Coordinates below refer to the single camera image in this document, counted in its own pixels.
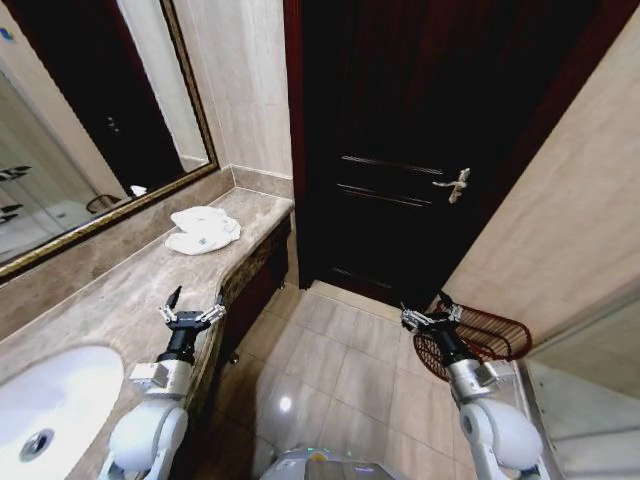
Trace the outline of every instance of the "white towel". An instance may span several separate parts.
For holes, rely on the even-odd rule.
[[[183,232],[172,233],[164,244],[185,255],[218,250],[240,238],[240,224],[222,208],[191,207],[171,214],[171,220]]]

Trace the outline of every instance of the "door lever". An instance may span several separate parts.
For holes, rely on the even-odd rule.
[[[436,187],[453,187],[451,190],[451,195],[449,195],[449,203],[456,203],[458,198],[462,195],[462,190],[467,188],[467,179],[469,178],[469,174],[471,173],[470,168],[465,168],[460,170],[460,174],[458,175],[458,179],[453,182],[431,182]]]

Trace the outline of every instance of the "gold mirror frame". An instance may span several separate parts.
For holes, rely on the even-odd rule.
[[[178,15],[176,13],[173,0],[161,0],[160,5],[167,23],[167,28],[169,29],[169,35],[173,42],[178,63],[180,64],[180,70],[182,71],[182,76],[184,78],[187,91],[189,92],[191,106],[196,116],[198,129],[200,130],[200,135],[210,163],[187,173],[184,177],[173,183],[165,185],[164,187],[154,190],[142,197],[134,198],[124,205],[105,213],[101,217],[65,232],[62,235],[53,238],[49,242],[29,250],[13,260],[10,260],[6,264],[0,266],[0,285],[8,282],[14,277],[17,277],[30,268],[41,264],[54,255],[92,237],[102,230],[125,220],[140,210],[143,210],[163,198],[182,190],[186,186],[202,177],[210,175],[218,169],[218,158],[213,145],[213,139],[211,138],[207,117],[200,99],[200,93],[198,92],[198,87],[191,67],[191,62],[189,60],[189,54],[184,42],[184,37],[182,36],[182,30],[180,28],[180,23],[178,22]]]

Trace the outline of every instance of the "brown basket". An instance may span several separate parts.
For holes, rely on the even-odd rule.
[[[520,322],[460,306],[462,315],[456,332],[481,361],[516,360],[531,350],[531,332]],[[444,312],[446,308],[442,302],[438,302],[435,311]],[[424,366],[434,375],[447,381],[447,372],[441,364],[440,351],[431,337],[417,333],[413,336],[413,345]]]

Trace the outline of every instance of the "white sink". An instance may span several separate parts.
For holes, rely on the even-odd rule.
[[[116,352],[87,346],[44,360],[0,386],[2,478],[65,478],[109,416],[122,378]]]

